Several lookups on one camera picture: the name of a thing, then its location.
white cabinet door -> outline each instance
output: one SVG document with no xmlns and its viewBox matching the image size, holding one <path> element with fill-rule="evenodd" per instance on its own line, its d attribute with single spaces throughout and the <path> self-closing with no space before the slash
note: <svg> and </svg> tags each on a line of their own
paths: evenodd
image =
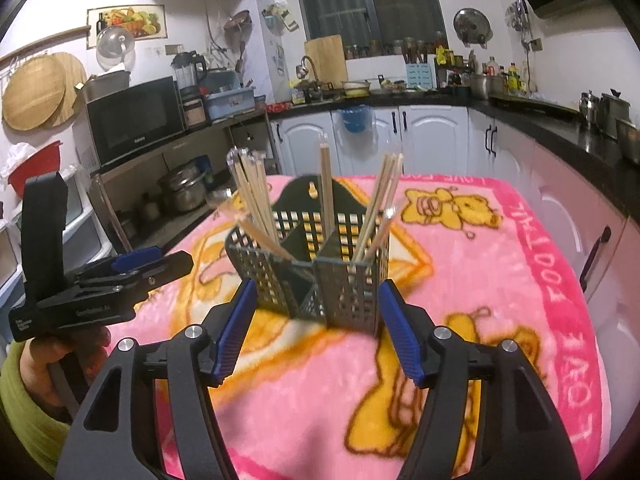
<svg viewBox="0 0 640 480">
<path fill-rule="evenodd" d="M 466 174 L 466 108 L 401 106 L 399 111 L 405 174 Z"/>
<path fill-rule="evenodd" d="M 370 113 L 371 122 L 360 134 L 351 133 L 344 126 L 339 110 L 331 114 L 338 164 L 343 176 L 378 174 L 385 153 L 400 152 L 398 108 L 371 108 Z"/>
<path fill-rule="evenodd" d="M 534 151 L 529 197 L 530 205 L 578 277 L 596 241 L 609 227 L 609 241 L 600 246 L 586 276 L 588 300 L 613 257 L 625 218 L 591 184 L 539 145 Z"/>
<path fill-rule="evenodd" d="M 589 314 L 602 354 L 611 399 L 613 446 L 640 400 L 640 230 L 627 222 Z"/>
<path fill-rule="evenodd" d="M 340 175 L 331 113 L 311 114 L 275 121 L 271 125 L 282 173 L 289 176 L 320 173 L 320 135 L 326 134 L 332 173 Z"/>
<path fill-rule="evenodd" d="M 490 146 L 494 158 L 493 177 L 511 184 L 528 201 L 536 142 L 515 128 L 495 121 Z"/>
<path fill-rule="evenodd" d="M 482 112 L 469 109 L 469 149 L 466 174 L 487 178 L 493 176 L 493 153 L 489 140 L 494 120 Z"/>
</svg>

window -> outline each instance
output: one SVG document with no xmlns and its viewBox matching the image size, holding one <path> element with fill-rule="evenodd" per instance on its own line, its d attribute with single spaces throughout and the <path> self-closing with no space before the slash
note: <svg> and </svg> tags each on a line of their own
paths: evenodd
<svg viewBox="0 0 640 480">
<path fill-rule="evenodd" d="M 435 43 L 444 34 L 438 0 L 304 0 L 312 38 L 340 34 L 345 46 L 387 46 L 407 37 Z"/>
</svg>

pink blanket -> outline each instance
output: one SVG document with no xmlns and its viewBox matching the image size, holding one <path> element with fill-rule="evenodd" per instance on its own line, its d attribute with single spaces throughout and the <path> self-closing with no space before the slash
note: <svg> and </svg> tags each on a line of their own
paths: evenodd
<svg viewBox="0 0 640 480">
<path fill-rule="evenodd" d="M 276 200 L 286 177 L 270 177 Z M 363 203 L 373 178 L 342 179 Z M 405 299 L 467 340 L 515 339 L 543 378 L 585 478 L 608 447 L 610 406 L 587 307 L 575 275 L 520 195 L 471 177 L 404 178 L 408 205 L 394 223 L 389 277 Z M 224 251 L 231 225 L 213 214 L 175 250 L 194 270 L 156 291 L 113 340 L 170 338 L 228 301 L 240 279 Z M 479 385 L 468 393 L 455 475 L 468 471 Z M 181 477 L 166 392 L 159 432 L 168 472 Z M 236 371 L 210 390 L 242 480 L 394 480 L 426 393 L 404 376 L 390 338 L 379 339 L 268 311 L 254 315 Z"/>
</svg>

blender handle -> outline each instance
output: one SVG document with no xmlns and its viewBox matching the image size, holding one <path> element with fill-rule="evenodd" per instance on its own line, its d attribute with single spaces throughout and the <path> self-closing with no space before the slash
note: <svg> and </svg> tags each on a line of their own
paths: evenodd
<svg viewBox="0 0 640 480">
<path fill-rule="evenodd" d="M 209 69 L 207 68 L 207 63 L 204 60 L 204 56 L 202 54 L 195 57 L 195 65 L 196 66 L 200 65 L 202 67 L 202 75 L 200 77 L 198 77 L 198 72 L 196 70 L 196 79 L 198 80 L 198 83 L 199 83 L 204 78 L 206 78 L 207 72 L 209 72 Z"/>
</svg>

red plastic basin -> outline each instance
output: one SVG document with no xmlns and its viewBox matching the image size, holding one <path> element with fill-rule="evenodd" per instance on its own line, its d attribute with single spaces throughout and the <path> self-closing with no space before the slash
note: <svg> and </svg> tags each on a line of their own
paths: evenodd
<svg viewBox="0 0 640 480">
<path fill-rule="evenodd" d="M 9 175 L 9 184 L 20 198 L 24 193 L 24 183 L 27 179 L 60 170 L 60 144 L 62 144 L 60 140 L 48 144 L 31 155 Z"/>
</svg>

